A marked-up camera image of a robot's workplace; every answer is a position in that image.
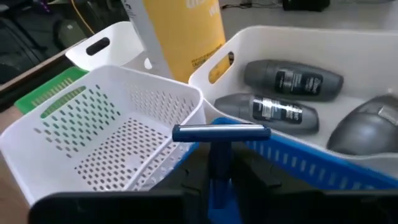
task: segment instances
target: product label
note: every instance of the product label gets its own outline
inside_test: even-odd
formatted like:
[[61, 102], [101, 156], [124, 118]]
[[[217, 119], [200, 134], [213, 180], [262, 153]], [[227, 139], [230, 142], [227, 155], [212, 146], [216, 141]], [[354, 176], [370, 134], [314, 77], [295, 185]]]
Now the product label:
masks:
[[[218, 0], [123, 0], [127, 14], [146, 48], [154, 69], [167, 69], [174, 79], [190, 75], [225, 44]], [[218, 79], [229, 68], [228, 56], [210, 71]]]
[[253, 101], [253, 118], [259, 121], [281, 120], [292, 124], [302, 122], [302, 109], [294, 103], [286, 103], [261, 96], [255, 96]]
[[318, 74], [281, 69], [276, 73], [275, 91], [294, 95], [317, 96], [321, 91], [322, 81], [323, 77]]

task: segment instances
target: deodorant bottle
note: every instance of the deodorant bottle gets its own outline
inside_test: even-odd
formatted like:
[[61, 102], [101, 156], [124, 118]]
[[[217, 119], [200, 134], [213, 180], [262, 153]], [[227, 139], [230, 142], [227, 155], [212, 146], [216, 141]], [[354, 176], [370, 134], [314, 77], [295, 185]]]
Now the deodorant bottle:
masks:
[[339, 94], [344, 78], [301, 63], [258, 60], [246, 65], [244, 82], [267, 95], [290, 100], [330, 101]]
[[218, 98], [214, 106], [228, 115], [289, 134], [314, 134], [319, 131], [317, 111], [291, 101], [237, 93]]

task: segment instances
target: yellow bottle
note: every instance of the yellow bottle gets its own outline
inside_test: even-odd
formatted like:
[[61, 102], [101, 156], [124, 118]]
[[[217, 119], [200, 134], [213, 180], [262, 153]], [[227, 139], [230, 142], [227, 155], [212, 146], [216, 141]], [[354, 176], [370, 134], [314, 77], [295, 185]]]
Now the yellow bottle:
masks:
[[[224, 43], [218, 0], [123, 0], [153, 73], [188, 82]], [[225, 57], [209, 74], [214, 83], [229, 67]]]

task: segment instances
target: white plastic basket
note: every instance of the white plastic basket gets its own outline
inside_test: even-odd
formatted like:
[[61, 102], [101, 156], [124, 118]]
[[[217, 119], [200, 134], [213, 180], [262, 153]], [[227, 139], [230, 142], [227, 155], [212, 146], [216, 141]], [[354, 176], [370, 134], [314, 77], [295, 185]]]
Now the white plastic basket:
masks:
[[[229, 52], [234, 53], [233, 64], [216, 83], [211, 84], [208, 81], [210, 70]], [[351, 110], [377, 95], [398, 91], [397, 58], [398, 34], [394, 32], [255, 26], [238, 32], [222, 46], [191, 76], [189, 84], [203, 92], [206, 119], [211, 122], [220, 116], [240, 120], [218, 111], [212, 104], [225, 95], [252, 92], [243, 82], [248, 62], [288, 60], [341, 74], [345, 82], [335, 101], [301, 102], [317, 109], [320, 120], [318, 134], [298, 138], [278, 131], [273, 133], [398, 178], [398, 154], [347, 156], [325, 149], [336, 125]]]
[[16, 121], [0, 148], [29, 204], [55, 192], [149, 189], [189, 144], [174, 124], [204, 124], [195, 87], [126, 68], [85, 75]]

